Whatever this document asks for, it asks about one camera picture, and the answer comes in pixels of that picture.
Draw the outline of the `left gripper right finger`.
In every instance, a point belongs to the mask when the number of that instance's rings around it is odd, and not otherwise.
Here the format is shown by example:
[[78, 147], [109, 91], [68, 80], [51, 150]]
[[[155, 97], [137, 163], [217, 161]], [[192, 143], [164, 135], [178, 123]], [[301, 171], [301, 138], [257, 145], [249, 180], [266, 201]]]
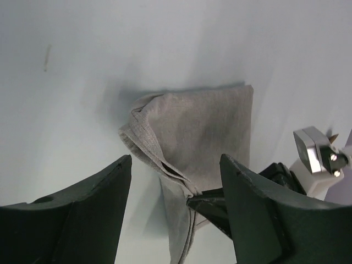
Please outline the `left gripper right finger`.
[[351, 263], [351, 207], [289, 190], [220, 160], [238, 263]]

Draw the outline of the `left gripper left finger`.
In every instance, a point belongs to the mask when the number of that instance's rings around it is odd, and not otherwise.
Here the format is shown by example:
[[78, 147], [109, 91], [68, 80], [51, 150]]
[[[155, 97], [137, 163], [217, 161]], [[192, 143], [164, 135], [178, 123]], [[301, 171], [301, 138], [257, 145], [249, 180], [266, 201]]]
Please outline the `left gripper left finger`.
[[32, 203], [1, 207], [1, 263], [114, 263], [131, 156]]

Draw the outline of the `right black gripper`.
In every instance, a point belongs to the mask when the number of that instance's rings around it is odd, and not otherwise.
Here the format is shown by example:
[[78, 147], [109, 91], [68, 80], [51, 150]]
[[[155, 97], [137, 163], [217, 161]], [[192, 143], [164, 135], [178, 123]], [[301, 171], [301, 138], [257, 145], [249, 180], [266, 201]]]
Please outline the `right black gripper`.
[[[306, 195], [294, 172], [283, 163], [272, 163], [259, 175], [294, 192]], [[222, 188], [204, 191], [187, 200], [187, 206], [205, 217], [227, 237], [231, 236], [228, 211]]]

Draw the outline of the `grey cloth napkin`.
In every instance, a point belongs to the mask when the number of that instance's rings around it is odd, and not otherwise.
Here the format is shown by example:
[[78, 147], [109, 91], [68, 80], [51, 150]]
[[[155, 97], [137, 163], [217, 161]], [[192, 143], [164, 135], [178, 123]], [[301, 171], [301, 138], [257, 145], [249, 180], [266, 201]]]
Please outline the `grey cloth napkin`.
[[158, 173], [171, 263], [184, 263], [195, 231], [207, 224], [186, 202], [222, 187], [221, 155], [249, 164], [253, 95], [239, 84], [147, 95], [119, 129], [131, 153]]

